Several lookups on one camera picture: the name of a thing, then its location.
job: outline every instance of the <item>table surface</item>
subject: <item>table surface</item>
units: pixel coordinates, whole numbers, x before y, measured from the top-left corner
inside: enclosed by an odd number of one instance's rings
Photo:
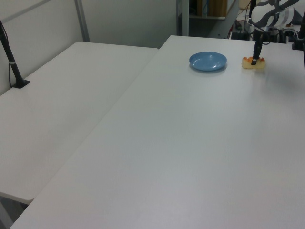
[[[30,203],[157,49],[78,42],[0,97],[0,195]]]
[[[300,229],[303,52],[171,36],[12,229]],[[202,51],[226,69],[189,66]]]

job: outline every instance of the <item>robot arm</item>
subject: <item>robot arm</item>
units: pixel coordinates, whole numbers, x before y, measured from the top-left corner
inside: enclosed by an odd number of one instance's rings
[[[291,22],[294,10],[288,8],[299,0],[262,0],[258,3],[253,11],[251,18],[248,19],[248,23],[254,25],[254,37],[255,45],[253,52],[252,65],[256,65],[262,50],[263,40],[265,36],[264,29],[269,26],[278,26],[288,24]]]

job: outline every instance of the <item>white wall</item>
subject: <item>white wall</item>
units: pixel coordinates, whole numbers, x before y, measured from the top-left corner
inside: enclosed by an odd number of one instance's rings
[[[176,0],[82,0],[91,42],[160,48],[176,35]]]
[[[82,41],[74,0],[51,0],[3,25],[23,78]],[[0,94],[10,88],[8,65],[0,45]]]

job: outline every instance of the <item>blue plate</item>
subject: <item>blue plate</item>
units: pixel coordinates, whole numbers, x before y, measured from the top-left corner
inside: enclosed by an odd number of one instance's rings
[[[227,63],[227,58],[217,52],[199,52],[190,57],[190,66],[200,71],[216,71]]]

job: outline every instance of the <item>bread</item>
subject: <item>bread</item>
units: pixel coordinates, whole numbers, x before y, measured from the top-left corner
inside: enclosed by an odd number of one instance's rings
[[[258,58],[256,65],[251,65],[253,57],[244,57],[243,58],[243,68],[245,69],[262,69],[266,66],[266,61],[264,58]]]

